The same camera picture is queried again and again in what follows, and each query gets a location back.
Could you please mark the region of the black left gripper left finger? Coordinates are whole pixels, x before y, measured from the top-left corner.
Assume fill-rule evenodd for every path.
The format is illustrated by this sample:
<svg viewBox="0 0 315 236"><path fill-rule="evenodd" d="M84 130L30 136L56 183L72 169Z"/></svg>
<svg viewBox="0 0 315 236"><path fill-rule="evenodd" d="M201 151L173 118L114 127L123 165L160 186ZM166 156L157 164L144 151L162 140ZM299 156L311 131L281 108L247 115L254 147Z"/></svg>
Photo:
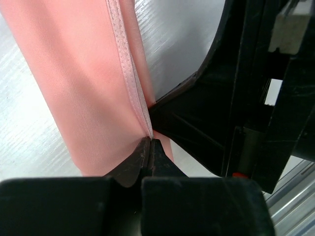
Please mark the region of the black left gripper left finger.
<svg viewBox="0 0 315 236"><path fill-rule="evenodd" d="M150 142L143 138L125 161L103 177L2 181L1 235L140 235L140 185Z"/></svg>

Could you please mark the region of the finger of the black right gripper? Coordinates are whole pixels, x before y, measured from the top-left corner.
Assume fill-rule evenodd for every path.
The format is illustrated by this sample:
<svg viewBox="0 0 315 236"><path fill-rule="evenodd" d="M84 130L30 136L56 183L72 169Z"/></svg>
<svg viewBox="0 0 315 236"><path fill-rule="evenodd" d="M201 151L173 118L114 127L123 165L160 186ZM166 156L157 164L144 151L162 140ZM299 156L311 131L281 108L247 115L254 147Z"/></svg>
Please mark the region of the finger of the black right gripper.
<svg viewBox="0 0 315 236"><path fill-rule="evenodd" d="M220 176L246 2L224 4L213 43L199 69L149 109L152 127Z"/></svg>

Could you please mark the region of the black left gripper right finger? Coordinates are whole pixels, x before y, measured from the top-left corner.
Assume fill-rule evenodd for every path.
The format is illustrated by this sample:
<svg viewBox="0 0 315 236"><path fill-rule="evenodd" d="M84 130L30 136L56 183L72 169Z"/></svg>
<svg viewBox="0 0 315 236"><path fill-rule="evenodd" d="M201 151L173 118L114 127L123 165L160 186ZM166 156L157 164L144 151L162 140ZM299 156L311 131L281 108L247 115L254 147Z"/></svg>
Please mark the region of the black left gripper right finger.
<svg viewBox="0 0 315 236"><path fill-rule="evenodd" d="M259 185L241 177L187 177L159 140L142 141L144 236L273 236Z"/></svg>

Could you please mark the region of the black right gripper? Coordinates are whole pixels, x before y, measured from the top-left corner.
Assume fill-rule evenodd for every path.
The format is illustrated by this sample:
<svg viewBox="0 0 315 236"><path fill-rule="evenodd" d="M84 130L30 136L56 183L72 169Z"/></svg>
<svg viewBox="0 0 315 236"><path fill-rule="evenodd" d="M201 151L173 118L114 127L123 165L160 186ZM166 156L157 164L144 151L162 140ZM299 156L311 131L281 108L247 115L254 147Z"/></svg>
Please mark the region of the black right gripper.
<svg viewBox="0 0 315 236"><path fill-rule="evenodd" d="M315 144L315 13L295 55L268 51L288 0L245 0L225 143L225 175L274 191L294 154Z"/></svg>

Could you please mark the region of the pink satin napkin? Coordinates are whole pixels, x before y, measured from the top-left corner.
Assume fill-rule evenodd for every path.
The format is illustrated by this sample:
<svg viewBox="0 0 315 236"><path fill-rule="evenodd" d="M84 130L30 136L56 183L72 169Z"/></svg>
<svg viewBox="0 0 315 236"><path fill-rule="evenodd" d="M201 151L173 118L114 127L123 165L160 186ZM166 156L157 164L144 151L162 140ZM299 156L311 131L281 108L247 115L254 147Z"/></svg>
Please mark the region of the pink satin napkin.
<svg viewBox="0 0 315 236"><path fill-rule="evenodd" d="M3 0L0 11L74 164L103 176L153 130L155 104L132 0Z"/></svg>

